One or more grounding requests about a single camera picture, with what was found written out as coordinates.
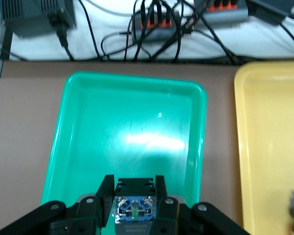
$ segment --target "white surface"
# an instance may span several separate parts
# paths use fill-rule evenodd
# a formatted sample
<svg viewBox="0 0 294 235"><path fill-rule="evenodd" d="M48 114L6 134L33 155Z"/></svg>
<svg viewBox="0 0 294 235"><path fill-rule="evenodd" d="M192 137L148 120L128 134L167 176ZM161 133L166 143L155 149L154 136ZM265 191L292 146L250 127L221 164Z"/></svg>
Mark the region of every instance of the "white surface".
<svg viewBox="0 0 294 235"><path fill-rule="evenodd" d="M116 12L132 13L135 0L92 0L100 6ZM117 17L107 14L87 1L83 1L90 16L92 28L98 49L102 38L112 32L124 32L127 30L130 17ZM68 32L69 49L75 59L87 59L96 56L91 40L90 31L84 11L78 2L74 0L77 28ZM294 20L286 19L284 25L294 35ZM225 46L236 54L254 57L294 57L294 42L289 35L278 26L271 26L256 18L249 17L248 21L233 28L216 29L216 33ZM108 39L104 48L106 53L125 47L126 36L115 36ZM176 45L172 45L159 58L173 58L176 53ZM161 44L143 44L150 53L155 52ZM56 34L50 34L35 38L19 38L13 36L11 52L30 60L67 60L68 56L61 45ZM128 58L133 58L136 47L129 49ZM193 33L185 35L181 41L181 52L179 58L210 58L223 56L224 52L214 41ZM121 59L124 53L112 56L113 59ZM147 58L142 51L140 58Z"/></svg>

